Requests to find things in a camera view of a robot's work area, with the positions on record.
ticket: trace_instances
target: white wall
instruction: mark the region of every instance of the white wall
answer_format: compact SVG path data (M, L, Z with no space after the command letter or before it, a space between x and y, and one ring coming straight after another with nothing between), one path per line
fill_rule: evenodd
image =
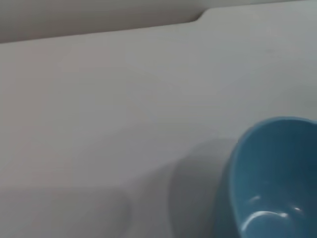
M280 0L2 0L0 42L188 22L207 8Z

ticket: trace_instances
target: white surface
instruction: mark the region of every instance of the white surface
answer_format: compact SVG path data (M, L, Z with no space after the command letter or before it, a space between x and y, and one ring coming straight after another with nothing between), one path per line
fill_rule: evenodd
M0 42L161 26L210 7L285 0L1 0Z
M1 238L203 237L241 133L317 119L316 7L0 45Z

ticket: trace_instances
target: blue bowl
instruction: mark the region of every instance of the blue bowl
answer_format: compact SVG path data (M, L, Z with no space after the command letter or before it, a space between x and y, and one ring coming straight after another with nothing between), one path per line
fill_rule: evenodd
M317 237L317 125L275 118L237 143L218 188L213 238Z

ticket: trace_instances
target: white countertop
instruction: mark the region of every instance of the white countertop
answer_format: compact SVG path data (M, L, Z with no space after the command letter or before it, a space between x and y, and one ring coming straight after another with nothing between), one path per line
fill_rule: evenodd
M1 238L205 238L236 139L317 119L316 9L0 45Z

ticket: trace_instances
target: bowl rim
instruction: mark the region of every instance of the bowl rim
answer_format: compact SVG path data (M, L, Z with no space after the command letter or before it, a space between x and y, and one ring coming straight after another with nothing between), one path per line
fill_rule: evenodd
M247 131L239 138L235 148L233 149L233 151L231 153L230 162L229 162L229 186L228 186L228 188L229 188L229 201L230 201L231 209L233 210L234 220L236 221L235 222L236 229L237 229L241 238L246 238L246 237L242 233L241 228L239 227L239 224L241 224L241 221L238 218L237 207L233 203L234 197L235 197L234 189L233 189L233 182L234 182L234 178L236 177L235 175L236 175L236 166L237 166L238 155L240 154L243 145L246 143L246 141L249 139L249 137L253 133L257 132L259 129L261 129L262 127L264 127L268 124L275 123L277 121L286 121L286 120L301 121L301 122L307 122L310 124L317 124L316 121L306 119L306 118L300 118L300 117L274 117L274 118L264 119L256 124L254 124L249 129L247 129Z

